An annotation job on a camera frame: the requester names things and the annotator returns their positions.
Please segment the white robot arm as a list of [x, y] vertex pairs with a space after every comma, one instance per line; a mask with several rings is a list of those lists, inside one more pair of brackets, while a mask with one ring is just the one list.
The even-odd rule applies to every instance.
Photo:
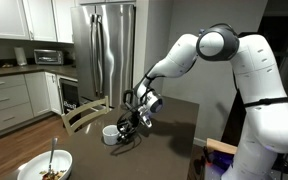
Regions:
[[288, 153], [288, 96], [267, 40], [258, 34], [240, 37], [226, 23], [197, 36], [182, 35], [166, 57], [128, 91], [131, 99], [123, 101], [128, 112], [117, 121], [120, 138], [130, 139], [140, 124], [151, 127], [150, 116], [163, 107], [151, 82], [158, 77], [180, 77], [199, 58], [231, 63], [246, 111], [237, 151], [221, 180], [268, 180], [277, 155]]

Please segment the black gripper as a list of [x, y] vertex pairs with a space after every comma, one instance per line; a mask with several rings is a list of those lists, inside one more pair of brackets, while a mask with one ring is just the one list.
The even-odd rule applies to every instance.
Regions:
[[139, 107], [128, 110], [125, 118], [121, 116], [117, 121], [117, 129], [120, 132], [118, 140], [122, 143], [131, 142], [136, 134], [134, 130], [139, 126], [141, 120]]

